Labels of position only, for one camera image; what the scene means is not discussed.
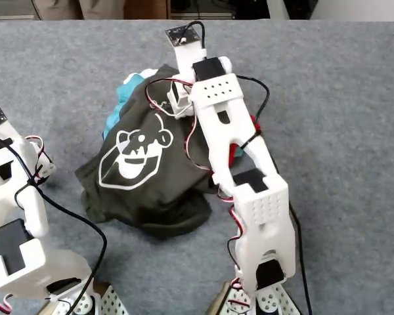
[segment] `black wire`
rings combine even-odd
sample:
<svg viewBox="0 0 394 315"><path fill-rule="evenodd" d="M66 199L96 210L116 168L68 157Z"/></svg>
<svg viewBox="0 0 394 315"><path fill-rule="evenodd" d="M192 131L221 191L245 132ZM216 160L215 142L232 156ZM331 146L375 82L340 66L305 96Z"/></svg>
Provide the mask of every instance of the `black wire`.
<svg viewBox="0 0 394 315"><path fill-rule="evenodd" d="M264 84L262 81L260 81L260 80L258 80L258 79L256 79L256 78L254 78L254 77L246 77L246 76L244 76L244 75L237 75L237 77L238 77L239 79L243 79L243 80L248 80L248 81L256 82L256 83L260 84L260 85L265 89L265 93L266 93L266 94L265 94L264 101L261 103L261 105L260 105L260 107L258 108L258 111L257 111L257 113L256 113L256 115L255 115L255 122L258 122L258 119L260 118L261 113L263 112L265 106L267 105L267 102L269 101L269 98L270 98L270 89L269 89L268 86L266 86L266 84Z"/></svg>
<svg viewBox="0 0 394 315"><path fill-rule="evenodd" d="M38 175L39 171L42 169L42 165L40 167L38 167L35 171L35 174L33 174L33 178L35 178L35 176ZM15 194L14 194L14 202L16 202L16 204L18 205L19 208L21 208L21 210L25 211L25 209L19 204L18 201L18 195L24 191L24 189L26 189L27 187L31 186L31 182L28 181L25 185L23 185Z"/></svg>
<svg viewBox="0 0 394 315"><path fill-rule="evenodd" d="M60 299L58 299L57 301L58 301L58 302L64 302L64 303L67 303L67 304L69 304L69 306L70 306L70 307L72 307L72 304L71 304L69 301L60 300Z"/></svg>
<svg viewBox="0 0 394 315"><path fill-rule="evenodd" d="M83 289L80 291L79 296L77 297L77 299L74 301L72 307L70 307L69 311L67 311L66 315L70 315L74 309L76 308L78 302L80 302L83 294L85 294L87 288L89 287L89 284L92 282L93 278L95 277L95 274L98 271L98 268L104 258L105 255L105 251L106 251L106 246L108 244L108 240L106 239L106 236L104 234L104 232L94 223L92 223L91 221L89 221L88 219L78 215L77 213L71 212L70 210L67 210L66 208L64 208L63 206L59 205L57 202L55 202L54 200L52 200L49 196L45 195L41 189L37 188L39 194L41 195L41 197L48 202L50 205L52 205L54 208L62 211L63 213L81 221L86 223L87 225L89 225L91 228L93 228L102 238L102 249L100 250L100 255L99 258L94 266L94 268L92 269L91 275L89 276L89 278L87 279L85 285L83 286Z"/></svg>
<svg viewBox="0 0 394 315"><path fill-rule="evenodd" d="M89 287L89 284L92 282L92 279L95 277L95 274L98 271L98 268L104 258L105 255L105 251L106 251L106 246L108 244L108 240L106 239L106 236L104 234L104 232L94 223L92 223L91 221L89 221L88 219L78 215L77 213L71 212L70 210L67 210L65 207L59 205L57 202L55 202L54 200L52 200L49 196L47 196L46 194L43 193L43 191L38 187L38 185L35 183L35 177L30 173L30 170L28 168L28 166L26 166L24 160L20 157L19 153L16 152L11 146L9 146L4 140L0 139L0 144L4 147L6 147L14 156L15 158L19 161L19 163L21 164L21 166L23 167L23 169L25 170L25 173L28 176L28 183L27 185L32 185L34 186L37 191L39 192L39 194L41 195L41 197L48 202L50 205L52 205L54 208L62 211L63 213L81 221L84 222L85 224L89 225L91 228L93 228L102 238L102 248L100 250L100 255L99 258L95 264L95 266L92 269L92 272L90 274L90 276L88 277L86 284L83 286L83 289L81 290L79 296L77 297L77 299L74 301L74 304L70 307L69 311L66 313L66 315L70 315L74 309L76 308L76 305L78 304L78 302L80 302L83 294L85 294L87 288Z"/></svg>
<svg viewBox="0 0 394 315"><path fill-rule="evenodd" d="M276 161L274 160L274 157L272 154L269 152L271 160L273 161L274 167L276 168L276 171L278 174L279 170L276 164ZM299 262L301 264L301 273L302 273L302 281L303 281L303 290L305 292L305 299L307 300L307 308L308 308L308 314L313 315L313 309L311 306L311 299L309 298L309 290L308 290L308 281L307 281L307 275L305 272L305 261L303 259L303 246L302 246L302 228L301 228L301 223L296 215L296 212L294 210L294 207L292 203L289 201L289 210L290 213L292 214L295 223L296 223L296 228L297 228L297 241L299 243Z"/></svg>
<svg viewBox="0 0 394 315"><path fill-rule="evenodd" d="M201 21L192 21L192 22L188 23L185 26L185 29L183 30L183 32L181 33L181 36L179 38L183 38L187 29L189 29L193 25L200 25L202 27L202 48L205 49L205 47L206 47L206 29L204 27L204 24Z"/></svg>
<svg viewBox="0 0 394 315"><path fill-rule="evenodd" d="M228 254L229 254L229 256L231 257L231 259L234 261L234 264L238 267L238 269L240 269L240 268L239 268L238 261L236 261L236 258L234 257L234 255L232 254L232 251L230 250L230 243L231 243L232 241L236 241L236 240L230 238L230 239L228 240L228 242L227 242Z"/></svg>
<svg viewBox="0 0 394 315"><path fill-rule="evenodd" d="M38 7L37 7L37 5L35 3L35 0L31 0L31 3L32 3L33 9L35 10L35 13L36 13L36 15L38 17L38 20L42 20L42 17L39 14L39 11L38 11Z"/></svg>

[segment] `perforated metal bracket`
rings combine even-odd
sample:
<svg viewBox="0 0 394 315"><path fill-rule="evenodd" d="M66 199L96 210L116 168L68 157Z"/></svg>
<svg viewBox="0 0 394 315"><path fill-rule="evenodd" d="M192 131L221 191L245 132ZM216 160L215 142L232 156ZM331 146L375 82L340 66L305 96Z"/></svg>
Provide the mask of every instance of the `perforated metal bracket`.
<svg viewBox="0 0 394 315"><path fill-rule="evenodd" d="M79 304L77 305L76 312L72 314L80 314L82 310L89 308L89 299L87 297L82 297ZM57 307L54 309L52 315L66 315L70 308L69 303L73 301L61 302L59 301ZM123 303L120 301L114 288L110 285L106 290L105 294L100 299L99 303L96 303L95 312L92 311L93 315L129 315L127 309L124 307Z"/></svg>
<svg viewBox="0 0 394 315"><path fill-rule="evenodd" d="M231 303L229 300L249 304L250 298L243 290L238 291L231 288L217 315L252 315L256 313L255 301L253 301L253 306L248 308L240 304ZM264 289L262 292L258 293L257 302L259 309L266 315L301 315L293 300L291 300L286 290L280 284Z"/></svg>

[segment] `wire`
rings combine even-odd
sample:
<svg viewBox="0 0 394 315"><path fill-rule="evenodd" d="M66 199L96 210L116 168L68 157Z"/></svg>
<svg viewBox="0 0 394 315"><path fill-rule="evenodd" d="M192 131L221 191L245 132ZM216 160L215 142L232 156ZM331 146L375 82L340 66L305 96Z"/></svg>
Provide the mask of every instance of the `wire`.
<svg viewBox="0 0 394 315"><path fill-rule="evenodd" d="M232 300L232 299L229 299L228 302L229 302L229 303L239 304L239 305L246 306L246 307L250 307L250 305L249 305L248 303L241 302L241 301L239 301L239 300Z"/></svg>
<svg viewBox="0 0 394 315"><path fill-rule="evenodd" d="M230 286L231 288L237 290L237 291L243 290L243 289L242 289L242 285L241 285L241 278L238 278L238 277L235 278L235 279L233 279L233 280L230 282L229 286Z"/></svg>
<svg viewBox="0 0 394 315"><path fill-rule="evenodd" d="M21 208L21 210L23 210L23 211L25 211L25 209L19 204L19 202L18 202L18 195L21 192L23 192L29 186L31 186L31 184L29 182L27 182L25 185L23 185L21 188L19 188L19 190L14 194L14 202L16 202L18 207Z"/></svg>
<svg viewBox="0 0 394 315"><path fill-rule="evenodd" d="M58 301L58 302L67 303L67 304L69 305L69 307L72 307L72 304L71 304L69 301L60 300L60 299L58 299L57 301Z"/></svg>
<svg viewBox="0 0 394 315"><path fill-rule="evenodd" d="M223 197L221 195L221 188L218 187L217 189L217 197L222 200L223 202L229 202L229 203L233 203L234 202L234 198L233 197Z"/></svg>
<svg viewBox="0 0 394 315"><path fill-rule="evenodd" d="M202 169L202 170L204 170L204 171L212 172L212 170L211 170L210 167L200 165L199 163L195 162L195 161L191 158L191 155L190 155L190 151L189 151L188 145L190 144L191 136L194 134L194 132L195 132L195 130L196 130L196 127L197 127L197 114L196 114L196 111L194 111L194 121L192 122L192 126L191 126L190 133L188 134L188 136L185 138L185 141L184 141L184 151L185 151L185 155L186 155L187 158L188 158L196 167L198 167L199 169Z"/></svg>
<svg viewBox="0 0 394 315"><path fill-rule="evenodd" d="M43 191L38 187L38 185L35 183L35 179L33 177L33 175L30 173L30 170L28 168L28 166L26 166L24 160L20 157L19 153L16 152L11 146L9 146L4 140L0 139L0 144L3 145L4 147L6 147L14 156L15 158L19 161L19 163L21 164L21 166L23 167L23 169L25 170L27 176L28 176L28 184L34 186L37 191L39 192L39 194L41 195L41 197L48 202L50 205L52 205L54 208L62 211L63 213L81 221L84 222L85 224L89 225L93 230L95 230L99 236L102 238L102 248L100 250L100 255L99 258L97 260L97 262L95 263L95 266L92 269L91 274L89 275L85 285L83 286L83 289L80 291L79 296L77 297L77 299L74 301L74 304L70 307L69 311L66 313L66 315L70 315L74 309L76 308L78 302L80 302L83 294L85 294L87 288L89 287L89 284L92 282L93 278L95 277L95 274L98 271L98 268L104 258L105 255L105 251L106 251L106 246L108 244L108 240L106 239L106 236L104 234L104 232L93 222L89 221L88 219L78 215L77 213L71 212L70 210L67 210L65 207L59 205L57 202L55 202L54 200L52 200L49 196L47 196L46 194L43 193Z"/></svg>
<svg viewBox="0 0 394 315"><path fill-rule="evenodd" d="M0 303L0 311L4 314L10 314L13 311L12 305L7 301L13 294L7 294L3 297L3 304Z"/></svg>
<svg viewBox="0 0 394 315"><path fill-rule="evenodd" d="M40 137L40 136L26 136L25 137L26 140L39 140L41 141L41 145L39 146L39 151L38 151L38 157L40 157L42 155L42 153L44 153L45 150L45 143L44 140Z"/></svg>
<svg viewBox="0 0 394 315"><path fill-rule="evenodd" d="M236 216L236 213L234 212L234 206L229 208L229 214L231 215L231 217L234 219L236 225L238 225L238 230L239 230L239 234L235 235L233 237L231 237L228 242L227 242L227 248L228 248L228 254L231 257L231 259L233 260L234 264L236 265L236 267L240 270L241 268L239 267L238 261L236 260L236 258L234 257L234 255L232 254L232 251L230 250L230 243L232 241L236 241L238 239L241 238L241 236L244 234L244 228L242 227L242 223L240 222L240 220L238 219L238 217Z"/></svg>
<svg viewBox="0 0 394 315"><path fill-rule="evenodd" d="M159 106L159 104L153 100L150 95L149 95L149 86L151 86L154 83L157 82L161 82L161 81L172 81L172 82L178 82L181 83L185 86L191 87L192 83L180 80L180 79L175 79L173 77L163 77L161 79L157 79L157 80L153 80L149 83L147 83L146 87L144 88L144 94L146 95L147 100L149 101L150 107L153 108L157 108L158 110L160 110L161 112L163 112L165 115L169 116L169 117L179 117L182 113L184 113L187 109L189 109L192 104L188 105L186 108L184 108L183 110L181 110L178 114L171 114L169 112L167 112L166 110L164 110L161 106Z"/></svg>
<svg viewBox="0 0 394 315"><path fill-rule="evenodd" d="M274 160L273 155L269 152L271 160L273 161L274 167L276 168L276 171L278 174L280 174L276 161ZM290 213L292 214L295 223L296 223L296 228L297 228L297 241L299 243L299 262L301 264L301 273L302 273L302 282L303 282L303 290L305 292L305 300L307 301L307 308L308 308L308 315L313 315L313 309L311 306L311 299L309 297L309 290L308 290L308 281L307 281L307 275L305 271L305 261L303 258L303 245L302 245L302 228L301 228L301 223L296 215L295 209L292 205L292 203L289 201L289 210Z"/></svg>
<svg viewBox="0 0 394 315"><path fill-rule="evenodd" d="M185 26L185 29L183 30L183 32L181 33L179 38L181 40L184 37L185 32L187 31L187 29L189 29L193 25L200 25L202 27L202 48L205 49L206 48L206 29L204 27L204 24L201 21L192 21L192 22L188 23Z"/></svg>
<svg viewBox="0 0 394 315"><path fill-rule="evenodd" d="M263 112L265 106L267 105L267 102L269 101L270 98L270 89L268 86L266 86L266 84L264 84L262 81L254 78L254 77L246 77L244 75L237 75L237 78L239 79L243 79L243 80L247 80L247 81L253 81L256 82L258 84L260 84L264 89L265 89L265 98L264 101L261 103L260 107L258 108L258 111L255 115L255 122L258 122L258 119L261 116L261 113Z"/></svg>

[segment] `metal plate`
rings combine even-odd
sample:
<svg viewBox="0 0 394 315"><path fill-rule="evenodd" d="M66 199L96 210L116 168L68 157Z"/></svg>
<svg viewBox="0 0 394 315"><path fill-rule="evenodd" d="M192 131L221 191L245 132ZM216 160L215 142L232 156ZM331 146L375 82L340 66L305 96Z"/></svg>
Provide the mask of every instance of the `metal plate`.
<svg viewBox="0 0 394 315"><path fill-rule="evenodd" d="M231 288L218 315L255 314L255 306L249 309L241 305L233 305L228 302L229 299L244 303L248 303L249 301L249 297L242 290L237 291ZM301 315L295 303L280 284L263 290L262 293L258 294L257 300L262 313L265 315Z"/></svg>
<svg viewBox="0 0 394 315"><path fill-rule="evenodd" d="M99 315L129 315L123 303L120 301L114 288L110 285L106 290L104 296L100 300L100 311L96 312ZM78 307L82 307L82 302L79 302ZM58 302L53 315L66 315L69 310L69 304L65 302Z"/></svg>

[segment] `gray carpet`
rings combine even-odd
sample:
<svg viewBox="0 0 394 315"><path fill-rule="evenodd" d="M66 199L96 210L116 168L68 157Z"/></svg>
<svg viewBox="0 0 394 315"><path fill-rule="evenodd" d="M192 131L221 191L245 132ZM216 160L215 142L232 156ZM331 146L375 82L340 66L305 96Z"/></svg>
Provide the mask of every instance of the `gray carpet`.
<svg viewBox="0 0 394 315"><path fill-rule="evenodd" d="M39 134L59 172L44 190L83 213L74 171L100 148L115 88L131 72L175 65L164 30L178 22L0 23L0 106ZM208 54L271 88L261 118L303 225L315 314L394 315L394 24L206 22ZM264 97L243 83L252 112ZM98 279L135 314L203 314L233 277L227 208L192 234L158 242L102 224L108 254ZM93 263L100 240L48 208L51 241ZM306 314L301 276L286 288ZM15 314L38 301L12 300Z"/></svg>

